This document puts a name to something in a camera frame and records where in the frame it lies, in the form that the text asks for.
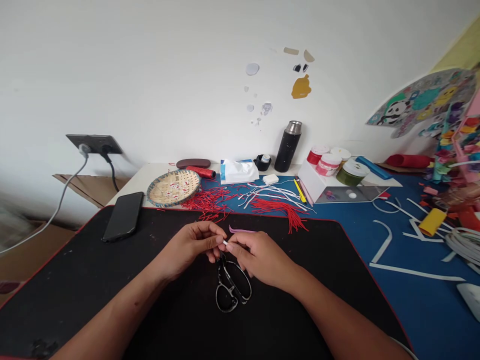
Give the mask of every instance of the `purple paper strip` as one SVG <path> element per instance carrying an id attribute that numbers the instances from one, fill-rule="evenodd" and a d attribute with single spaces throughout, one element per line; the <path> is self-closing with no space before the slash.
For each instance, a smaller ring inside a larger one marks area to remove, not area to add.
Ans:
<path id="1" fill-rule="evenodd" d="M 251 230 L 232 229 L 232 227 L 230 225 L 228 225 L 228 228 L 230 229 L 230 232 L 232 234 L 235 234 L 235 233 L 257 233 L 257 231 L 251 231 Z"/>

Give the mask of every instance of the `hand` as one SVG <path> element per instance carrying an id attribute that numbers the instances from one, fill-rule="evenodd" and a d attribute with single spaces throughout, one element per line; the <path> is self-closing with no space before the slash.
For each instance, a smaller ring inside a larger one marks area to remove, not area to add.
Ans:
<path id="1" fill-rule="evenodd" d="M 215 263 L 220 257 L 217 246 L 226 238 L 225 231 L 211 221 L 187 224 L 170 239 L 152 263 L 168 281 L 175 280 L 201 253 L 206 253 L 209 261 Z"/>
<path id="2" fill-rule="evenodd" d="M 255 276 L 261 282 L 286 292 L 295 282 L 298 265 L 263 231 L 235 233 L 226 250 L 236 257 L 238 265 L 242 270 L 246 269 L 251 278 Z"/>

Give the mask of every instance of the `power outlet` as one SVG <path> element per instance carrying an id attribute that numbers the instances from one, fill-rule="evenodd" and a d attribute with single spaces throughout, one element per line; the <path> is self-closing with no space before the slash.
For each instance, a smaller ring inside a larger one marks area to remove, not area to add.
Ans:
<path id="1" fill-rule="evenodd" d="M 122 149 L 117 144 L 115 139 L 110 135 L 73 135 L 67 134 L 66 137 L 77 148 L 80 144 L 88 145 L 91 149 L 91 154 L 100 154 L 103 145 L 109 145 L 109 154 L 123 154 Z"/>

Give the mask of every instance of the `scissors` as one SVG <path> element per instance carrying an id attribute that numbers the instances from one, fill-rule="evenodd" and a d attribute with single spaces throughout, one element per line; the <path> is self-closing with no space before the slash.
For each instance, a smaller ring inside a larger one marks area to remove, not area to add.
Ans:
<path id="1" fill-rule="evenodd" d="M 220 251 L 220 258 L 216 262 L 218 263 L 218 286 L 216 287 L 216 291 L 215 291 L 216 306 L 218 307 L 218 309 L 221 312 L 230 313 L 237 307 L 237 305 L 239 304 L 239 301 L 243 305 L 245 305 L 247 303 L 247 301 L 252 296 L 252 285 L 250 285 L 249 277 L 243 272 L 243 270 L 240 268 L 240 266 L 238 266 L 238 264 L 236 264 L 233 261 L 227 260 L 227 257 L 225 256 L 225 254 L 222 251 Z M 250 293 L 249 293 L 248 297 L 245 297 L 240 292 L 238 287 L 235 285 L 232 277 L 230 276 L 230 274 L 227 270 L 227 263 L 230 263 L 230 264 L 233 264 L 234 266 L 236 266 L 241 271 L 243 276 L 245 277 L 246 282 L 248 283 L 248 286 L 250 288 Z M 228 284 L 227 284 L 228 286 L 225 285 L 222 282 L 222 272 L 225 274 L 225 277 L 228 281 Z M 228 294 L 230 295 L 231 304 L 230 304 L 229 308 L 222 308 L 219 304 L 219 290 L 221 288 L 224 288 L 228 292 Z"/>

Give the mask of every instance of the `black thermos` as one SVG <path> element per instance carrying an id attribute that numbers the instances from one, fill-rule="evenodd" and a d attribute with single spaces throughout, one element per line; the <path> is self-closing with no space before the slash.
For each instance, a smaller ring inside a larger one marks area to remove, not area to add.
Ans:
<path id="1" fill-rule="evenodd" d="M 280 148 L 275 160 L 275 170 L 279 173 L 288 171 L 302 135 L 302 123 L 290 121 L 281 137 Z"/>

